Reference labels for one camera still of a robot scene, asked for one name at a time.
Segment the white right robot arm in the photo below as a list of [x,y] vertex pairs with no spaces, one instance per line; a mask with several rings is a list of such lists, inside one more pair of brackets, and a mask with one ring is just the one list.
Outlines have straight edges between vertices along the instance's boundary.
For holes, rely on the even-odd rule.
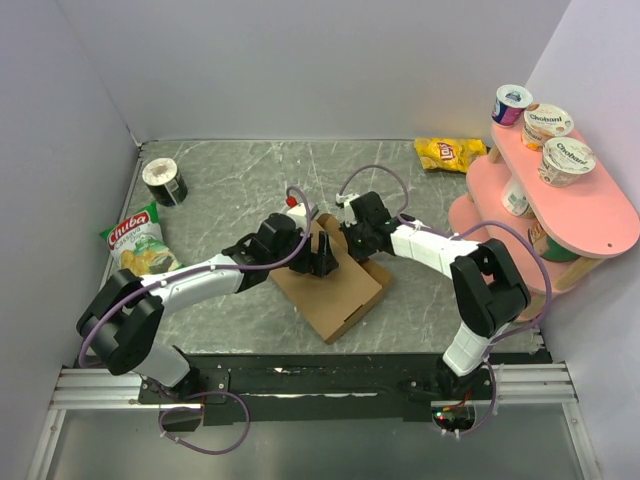
[[531,295],[503,242],[456,240],[439,235],[409,215],[390,214],[378,193],[338,194],[340,230],[358,261],[375,253],[416,261],[453,283],[460,326],[436,362],[432,388],[448,398],[471,388],[492,341],[531,303]]

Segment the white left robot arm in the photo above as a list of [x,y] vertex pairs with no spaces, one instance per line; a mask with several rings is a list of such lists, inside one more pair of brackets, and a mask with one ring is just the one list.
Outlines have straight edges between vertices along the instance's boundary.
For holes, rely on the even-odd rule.
[[179,348],[157,341],[164,318],[253,288],[278,268],[322,278],[338,266],[327,233],[313,235],[291,216],[273,213],[209,260],[146,277],[117,271],[78,320],[81,349],[93,350],[112,375],[138,373],[185,402],[200,391],[200,373]]

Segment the brown cardboard box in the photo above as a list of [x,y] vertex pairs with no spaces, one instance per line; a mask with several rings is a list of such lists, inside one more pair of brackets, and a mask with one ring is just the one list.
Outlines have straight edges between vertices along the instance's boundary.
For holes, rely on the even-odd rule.
[[270,278],[327,344],[354,327],[383,298],[392,274],[372,259],[354,260],[338,220],[329,213],[319,215],[312,233],[326,232],[338,268],[323,278],[280,268]]

